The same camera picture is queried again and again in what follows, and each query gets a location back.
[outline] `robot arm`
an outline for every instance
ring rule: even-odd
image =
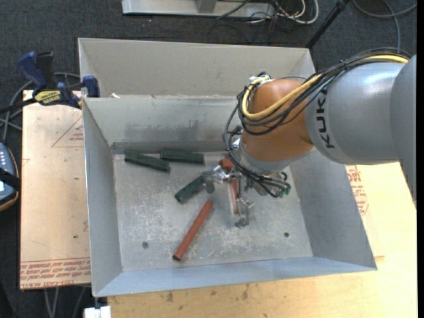
[[[314,147],[341,164],[399,160],[416,204],[415,75],[416,55],[375,50],[303,83],[253,77],[233,112],[240,140],[227,124],[229,157],[273,196],[286,187],[278,173]]]

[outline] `black cable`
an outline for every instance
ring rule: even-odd
[[[336,66],[333,66],[332,68],[328,68],[328,69],[322,71],[321,73],[319,73],[319,74],[321,74],[321,77],[311,87],[309,87],[305,91],[301,92],[294,99],[294,101],[290,104],[290,106],[287,109],[285,109],[284,111],[282,111],[281,113],[278,113],[278,111],[281,109],[281,107],[283,107],[284,104],[280,105],[276,110],[274,110],[269,115],[266,115],[263,118],[257,119],[255,121],[246,120],[246,117],[242,113],[242,105],[241,105],[242,104],[242,101],[241,101],[242,98],[239,97],[239,99],[238,99],[238,116],[239,116],[240,121],[242,123],[243,129],[251,135],[259,136],[259,135],[263,135],[263,134],[268,134],[271,131],[273,131],[274,129],[276,129],[277,127],[285,125],[285,124],[293,121],[301,113],[301,111],[303,109],[301,111],[297,112],[290,120],[287,121],[286,119],[287,119],[288,115],[301,102],[303,102],[305,99],[307,99],[311,94],[315,93],[316,91],[320,92],[321,90],[325,89],[328,84],[330,84],[334,79],[337,79],[340,76],[340,74],[342,74],[345,70],[350,70],[350,69],[353,69],[355,67],[361,66],[363,64],[369,64],[371,62],[387,62],[386,59],[379,59],[379,58],[373,58],[373,60],[367,59],[367,57],[375,56],[376,54],[391,54],[391,55],[399,56],[399,57],[402,57],[402,58],[405,58],[405,59],[409,59],[409,57],[407,57],[404,53],[402,53],[402,54],[392,53],[392,52],[387,51],[387,49],[385,49],[385,48],[375,49],[375,50],[367,50],[367,51],[361,52],[361,53],[355,55],[354,57],[352,57],[352,58],[350,58],[350,59],[348,59],[344,62],[341,62],[340,64],[337,64]],[[268,124],[270,124],[274,121],[276,121],[276,123],[274,123],[270,127],[267,127],[267,129],[263,130],[263,131],[252,131],[247,127],[247,126],[250,126],[250,127],[263,126],[263,127],[265,127],[266,125],[268,125]]]
[[[54,74],[56,77],[64,77],[64,79],[65,79],[65,84],[66,84],[66,86],[68,86],[68,88],[73,88],[73,87],[81,87],[81,83],[79,82],[79,83],[75,83],[75,84],[73,84],[73,85],[70,85],[70,83],[69,83],[69,79],[68,79],[68,77],[71,77],[71,78],[75,78],[75,79],[78,79],[78,80],[80,80],[80,76],[79,75],[77,75],[77,74],[73,74],[73,73],[67,73],[67,72],[56,72],[55,74]],[[10,123],[10,120],[11,119],[13,119],[13,118],[15,118],[17,115],[19,115],[19,114],[21,114],[21,109],[19,109],[18,111],[16,111],[16,112],[14,112],[13,114],[11,114],[11,110],[13,110],[14,108],[17,108],[17,107],[24,107],[24,106],[26,106],[26,105],[29,105],[29,104],[31,104],[31,103],[35,103],[36,101],[31,101],[30,99],[29,100],[26,100],[26,101],[19,101],[18,103],[16,103],[16,100],[19,98],[19,97],[21,97],[21,95],[22,95],[22,92],[24,91],[24,90],[27,90],[27,89],[31,89],[31,88],[29,88],[31,85],[32,85],[33,83],[31,82],[31,81],[28,81],[28,82],[26,82],[24,85],[22,85],[16,92],[15,92],[15,94],[12,96],[12,99],[11,99],[11,101],[10,101],[10,103],[9,103],[9,106],[7,106],[7,107],[4,107],[2,110],[1,110],[1,112],[2,113],[6,113],[7,112],[7,114],[6,114],[6,117],[4,118],[4,119],[1,119],[0,118],[0,121],[1,121],[1,123],[0,123],[0,127],[4,127],[3,128],[3,136],[2,136],[2,142],[4,142],[4,143],[6,143],[6,140],[7,140],[7,133],[8,133],[8,130],[9,130],[9,126],[10,127],[13,127],[13,128],[15,128],[15,129],[17,129],[18,131],[21,131],[22,130],[22,128],[21,127],[19,127],[19,126],[16,126],[15,124],[11,124]]]
[[[232,15],[232,14],[234,14],[235,12],[237,12],[239,9],[241,9],[241,8],[243,8],[247,3],[249,3],[249,2],[251,2],[252,0],[245,0],[243,3],[241,3],[238,7],[236,7],[236,8],[234,8],[233,10],[231,10],[231,11],[229,11],[229,12],[227,12],[227,13],[225,13],[225,14],[223,14],[223,15],[221,15],[221,16],[219,16],[219,17],[217,17],[216,18],[216,20],[219,20],[219,19],[223,19],[223,18],[226,18],[226,17],[229,17],[230,15]]]

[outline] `metal stand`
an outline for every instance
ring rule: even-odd
[[[219,17],[236,9],[244,0],[123,0],[124,15],[193,15]],[[263,13],[273,13],[268,3],[247,3],[232,17],[263,17]]]

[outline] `white cable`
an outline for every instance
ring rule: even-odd
[[[315,6],[315,16],[311,19],[311,20],[306,20],[306,21],[304,21],[304,20],[299,20],[299,18],[300,18],[300,16],[302,16],[304,13],[305,13],[305,11],[306,11],[306,3],[305,3],[305,0],[301,0],[301,2],[302,2],[302,6],[303,6],[303,8],[302,8],[302,11],[301,12],[296,12],[296,13],[294,13],[294,14],[289,14],[289,13],[287,13],[281,6],[280,6],[280,4],[278,4],[278,2],[276,1],[276,0],[272,0],[273,2],[274,2],[274,4],[277,6],[277,8],[278,8],[278,12],[276,13],[276,15],[277,16],[279,16],[279,17],[284,17],[284,18],[287,18],[287,19],[290,19],[290,20],[293,20],[293,21],[295,21],[296,23],[298,23],[298,24],[301,24],[301,25],[306,25],[306,24],[311,24],[311,23],[314,23],[317,19],[318,19],[318,16],[319,16],[319,5],[318,5],[318,0],[313,0],[313,3],[314,3],[314,6]]]
[[[305,4],[305,0],[301,0],[301,2],[302,2],[302,11],[301,12],[296,12],[296,13],[294,13],[294,14],[292,14],[292,15],[290,15],[289,13],[287,13],[284,9],[283,9],[283,7],[276,1],[276,0],[272,0],[272,2],[275,4],[275,6],[277,6],[277,8],[278,8],[278,10],[279,11],[282,11],[283,12],[283,14],[285,15],[285,16],[288,16],[288,17],[292,17],[292,18],[298,18],[298,17],[300,17],[300,16],[302,16],[304,13],[305,13],[305,11],[306,11],[306,4]]]
[[[319,5],[318,5],[318,0],[313,0],[313,2],[314,2],[314,5],[315,5],[315,16],[311,20],[303,21],[303,20],[298,20],[297,18],[293,18],[293,17],[291,17],[289,15],[285,15],[285,14],[281,14],[280,15],[278,13],[278,15],[280,15],[281,17],[285,17],[285,18],[291,19],[291,20],[293,20],[296,23],[301,24],[301,25],[306,25],[306,24],[314,23],[318,19],[318,16],[319,16]]]

